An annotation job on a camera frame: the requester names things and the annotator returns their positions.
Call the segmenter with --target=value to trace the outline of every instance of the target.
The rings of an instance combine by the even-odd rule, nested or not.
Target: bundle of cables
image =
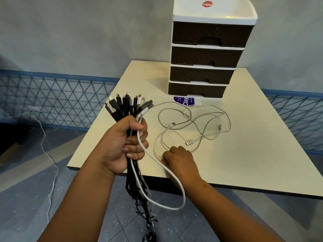
[[[186,145],[191,145],[194,142],[198,142],[198,145],[193,150],[191,150],[191,152],[194,152],[200,146],[202,138],[213,140],[220,134],[220,132],[224,132],[224,131],[222,131],[221,125],[219,125],[218,129],[215,132],[206,133],[205,132],[206,128],[212,120],[219,118],[221,115],[225,114],[229,120],[229,123],[230,123],[228,131],[231,129],[231,121],[230,121],[230,118],[228,117],[227,113],[225,111],[213,106],[213,105],[209,105],[209,106],[214,107],[218,110],[221,110],[221,112],[216,111],[216,112],[201,114],[198,117],[192,119],[192,111],[188,107],[181,105],[179,103],[164,102],[164,103],[161,103],[158,105],[153,105],[151,100],[146,102],[145,98],[141,97],[141,95],[139,95],[138,97],[136,96],[134,98],[133,104],[132,104],[132,100],[128,94],[126,94],[122,100],[121,100],[119,94],[117,94],[116,100],[113,99],[112,97],[108,98],[108,100],[105,102],[105,108],[107,109],[107,111],[111,114],[111,116],[117,122],[127,115],[133,115],[136,118],[136,120],[139,123],[141,123],[143,115],[146,114],[148,112],[148,110],[150,110],[153,107],[163,105],[163,104],[168,104],[168,103],[173,103],[176,105],[180,105],[181,107],[184,107],[188,111],[189,114],[187,114],[184,111],[181,111],[179,109],[176,109],[176,108],[165,108],[159,112],[158,120],[159,120],[159,123],[161,124],[161,126],[163,126],[165,128],[165,130],[157,137],[157,139],[154,143],[153,151],[154,151],[155,156],[152,156],[147,151],[147,149],[143,146],[143,144],[140,140],[139,131],[135,132],[135,131],[131,130],[127,133],[128,136],[137,135],[137,139],[139,141],[139,144],[143,148],[145,153],[147,153],[156,163],[158,163],[160,166],[162,166],[176,180],[176,182],[178,183],[178,185],[182,191],[182,194],[183,194],[183,203],[180,207],[167,207],[167,206],[164,206],[162,204],[159,204],[159,203],[153,201],[152,199],[150,199],[147,196],[148,193],[150,193],[149,188],[148,188],[147,184],[145,183],[144,178],[141,174],[138,162],[136,160],[132,160],[132,159],[127,158],[128,170],[127,170],[126,190],[129,193],[129,195],[136,201],[137,213],[146,220],[147,229],[150,229],[151,226],[154,225],[153,221],[158,222],[156,219],[154,219],[154,215],[151,215],[151,210],[148,209],[147,201],[151,202],[153,205],[157,205],[159,207],[162,207],[162,208],[165,208],[168,210],[179,210],[179,209],[183,208],[185,205],[185,192],[184,192],[184,188],[183,188],[180,180],[175,176],[175,174],[172,171],[170,171],[166,166],[164,166],[159,161],[160,159],[162,159],[162,157],[156,154],[155,146],[156,146],[156,142],[159,139],[159,137],[160,137],[160,142],[161,142],[161,145],[163,146],[163,148],[166,150],[169,150],[169,147],[164,142],[164,138],[163,138],[164,134],[168,130],[180,130],[185,127],[188,127],[191,124],[194,124],[196,126],[200,136],[197,137],[196,139],[185,141]],[[160,114],[164,110],[175,110],[175,111],[180,112],[182,114],[182,116],[184,117],[184,121],[177,123],[177,124],[172,123],[170,126],[164,125],[160,120]],[[202,116],[207,116],[207,115],[211,116],[211,118],[205,124],[204,129],[202,131],[200,131],[197,124],[196,124],[196,120]]]

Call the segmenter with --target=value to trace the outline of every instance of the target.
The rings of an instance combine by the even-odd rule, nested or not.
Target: forearm
[[[114,176],[89,158],[38,242],[98,240]]]
[[[205,181],[188,188],[186,193],[222,242],[282,241]]]

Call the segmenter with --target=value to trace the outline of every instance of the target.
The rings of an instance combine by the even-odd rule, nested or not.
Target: floor
[[[62,147],[68,148],[83,134],[84,132],[71,130],[46,129],[44,149],[55,155],[55,151],[61,152]],[[48,198],[57,169],[48,165],[37,173],[32,171],[33,163],[37,163],[35,159],[46,158],[40,148],[42,138],[41,129],[32,128],[12,160],[0,166],[0,179],[1,176],[4,179],[6,174],[13,173],[6,177],[8,180],[2,179],[0,187],[0,241],[34,242],[46,227]],[[67,151],[66,157],[62,155],[60,159],[55,159],[60,171],[53,193],[50,217],[57,210],[76,174],[76,171],[66,167],[72,154],[73,149],[70,153]],[[313,155],[310,158],[323,173],[322,156]],[[24,180],[15,176],[21,171],[24,172]],[[118,176],[113,185],[100,242],[139,242],[146,233],[145,220],[136,214],[134,201],[124,186],[125,177]],[[222,188],[217,190],[286,241],[321,241],[320,238],[323,237],[322,201]],[[169,206],[178,206],[182,202],[178,195],[157,191],[152,191],[152,198]],[[219,241],[189,200],[180,211],[167,211],[155,206],[153,213],[159,220],[154,227],[158,241]]]

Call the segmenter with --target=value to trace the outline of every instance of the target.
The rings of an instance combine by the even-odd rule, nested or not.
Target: hand
[[[127,169],[126,154],[133,160],[141,160],[145,155],[139,145],[137,135],[127,137],[128,129],[140,130],[140,140],[144,147],[148,148],[146,121],[142,119],[140,124],[130,115],[110,127],[90,154],[91,159],[99,160],[113,175],[120,174]]]
[[[168,167],[181,181],[184,190],[202,180],[193,159],[192,153],[184,147],[171,147],[169,151],[163,153],[164,159],[161,162]]]

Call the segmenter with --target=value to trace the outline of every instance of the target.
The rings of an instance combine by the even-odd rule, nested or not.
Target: grey wall
[[[240,61],[261,88],[323,93],[323,0],[251,0]],[[173,0],[0,0],[0,68],[121,77],[169,61]]]

